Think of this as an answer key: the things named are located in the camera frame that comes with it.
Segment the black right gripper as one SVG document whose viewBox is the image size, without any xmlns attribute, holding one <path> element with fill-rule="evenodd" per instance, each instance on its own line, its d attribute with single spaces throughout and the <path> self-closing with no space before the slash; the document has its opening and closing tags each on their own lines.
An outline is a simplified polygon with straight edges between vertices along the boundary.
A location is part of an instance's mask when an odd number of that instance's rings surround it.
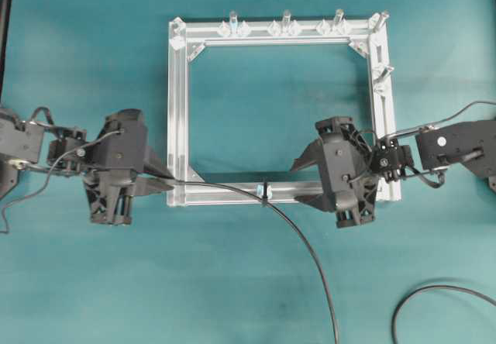
<svg viewBox="0 0 496 344">
<path fill-rule="evenodd" d="M 321 194 L 294 199 L 322 212 L 336 214 L 336 226 L 365 225 L 375 220 L 378 178 L 369 171 L 372 149 L 350 117 L 332 117 L 315 124 L 319 137 L 296 158 L 290 172 L 318 166 Z"/>
</svg>

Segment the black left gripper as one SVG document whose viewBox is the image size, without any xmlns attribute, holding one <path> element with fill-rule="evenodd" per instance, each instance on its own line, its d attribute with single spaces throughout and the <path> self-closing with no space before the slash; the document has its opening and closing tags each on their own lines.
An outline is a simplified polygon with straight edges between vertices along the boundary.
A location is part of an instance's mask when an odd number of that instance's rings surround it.
<svg viewBox="0 0 496 344">
<path fill-rule="evenodd" d="M 90 221 L 102 225 L 129 225 L 134 197 L 174 190 L 175 180 L 158 154 L 147 146 L 143 112 L 128 108 L 105 118 L 98 134 L 102 140 L 90 148 L 84 189 Z M 158 177 L 138 177 L 141 173 Z"/>
</svg>

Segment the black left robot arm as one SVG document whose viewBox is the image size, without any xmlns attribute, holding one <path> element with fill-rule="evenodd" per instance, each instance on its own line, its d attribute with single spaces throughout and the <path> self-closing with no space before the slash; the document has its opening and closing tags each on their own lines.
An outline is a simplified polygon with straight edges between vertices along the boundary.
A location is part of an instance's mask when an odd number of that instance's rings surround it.
<svg viewBox="0 0 496 344">
<path fill-rule="evenodd" d="M 148 145 L 141 110 L 129 108 L 106 116 L 98 137 L 89 141 L 84 129 L 57 125 L 47 107 L 27 120 L 1 110 L 1 196 L 31 170 L 81 177 L 90 220 L 95 224 L 128 225 L 135 197 L 171 191 L 176 180 Z"/>
</svg>

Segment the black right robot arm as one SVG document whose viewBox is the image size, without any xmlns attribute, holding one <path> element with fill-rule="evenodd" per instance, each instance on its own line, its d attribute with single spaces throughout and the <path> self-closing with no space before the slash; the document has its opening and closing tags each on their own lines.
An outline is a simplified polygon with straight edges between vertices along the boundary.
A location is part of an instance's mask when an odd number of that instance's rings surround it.
<svg viewBox="0 0 496 344">
<path fill-rule="evenodd" d="M 293 171 L 316 165 L 322 193 L 296 201 L 336 214 L 339 228 L 374 220 L 380 180 L 407 178 L 410 170 L 433 188 L 445 182 L 446 168 L 460 163 L 481 179 L 495 183 L 495 121 L 485 119 L 444 126 L 442 122 L 393 132 L 370 145 L 350 117 L 315 124 L 318 138 L 294 160 Z"/>
</svg>

